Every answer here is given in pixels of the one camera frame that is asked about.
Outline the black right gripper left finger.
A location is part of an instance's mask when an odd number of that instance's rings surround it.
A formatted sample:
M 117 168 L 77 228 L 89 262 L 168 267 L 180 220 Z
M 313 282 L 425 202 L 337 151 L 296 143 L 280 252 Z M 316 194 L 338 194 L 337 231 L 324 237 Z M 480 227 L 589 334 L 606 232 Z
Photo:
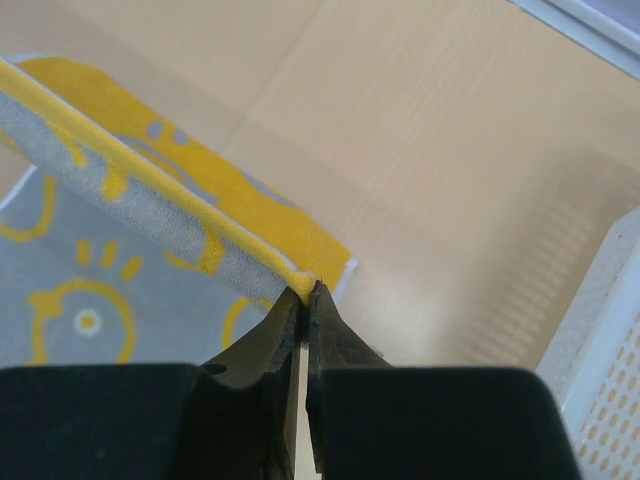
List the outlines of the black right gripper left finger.
M 201 365 L 15 367 L 1 373 L 5 479 L 290 479 L 301 302 Z

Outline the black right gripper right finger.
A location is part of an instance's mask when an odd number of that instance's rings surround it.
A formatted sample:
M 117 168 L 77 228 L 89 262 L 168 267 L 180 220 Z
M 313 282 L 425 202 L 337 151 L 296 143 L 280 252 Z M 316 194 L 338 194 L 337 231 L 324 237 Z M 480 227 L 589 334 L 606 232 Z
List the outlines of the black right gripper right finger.
M 556 403 L 508 367 L 395 367 L 317 284 L 308 312 L 306 410 L 325 479 L 576 479 Z

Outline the yellow grey duck towel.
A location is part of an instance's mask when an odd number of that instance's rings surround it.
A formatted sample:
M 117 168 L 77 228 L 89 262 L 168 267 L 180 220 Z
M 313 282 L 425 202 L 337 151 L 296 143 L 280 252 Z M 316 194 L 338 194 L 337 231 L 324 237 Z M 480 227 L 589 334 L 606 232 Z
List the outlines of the yellow grey duck towel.
M 1 63 L 1 364 L 201 363 L 292 288 L 334 296 L 356 260 L 303 210 L 101 70 Z

